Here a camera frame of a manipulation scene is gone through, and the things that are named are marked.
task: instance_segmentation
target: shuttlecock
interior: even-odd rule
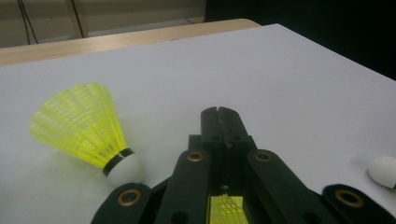
[[[29,131],[36,140],[101,168],[115,186],[143,179],[143,163],[126,146],[105,86],[92,83],[61,91],[32,121]]]

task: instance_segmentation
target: black mechanical part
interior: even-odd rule
[[[150,188],[141,184],[116,188],[98,209],[92,224],[140,223],[150,194]]]
[[[206,224],[210,196],[243,196],[249,224],[396,224],[396,219],[357,189],[308,189],[274,153],[257,149],[239,115],[215,107],[201,114],[202,134],[189,137],[171,177],[149,190],[115,189],[94,224]]]

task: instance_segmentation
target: white surface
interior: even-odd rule
[[[155,186],[210,106],[236,110],[259,148],[312,190],[342,183],[396,216],[367,173],[396,156],[396,83],[279,25],[0,68],[0,223],[90,223],[113,187],[101,171],[35,142],[30,117],[56,92],[99,82]]]
[[[396,158],[383,156],[378,157],[370,164],[370,177],[378,184],[388,188],[396,187]]]
[[[115,187],[119,187],[131,182],[140,183],[143,179],[143,174],[143,162],[136,154],[132,154],[114,166],[108,173],[107,178]]]

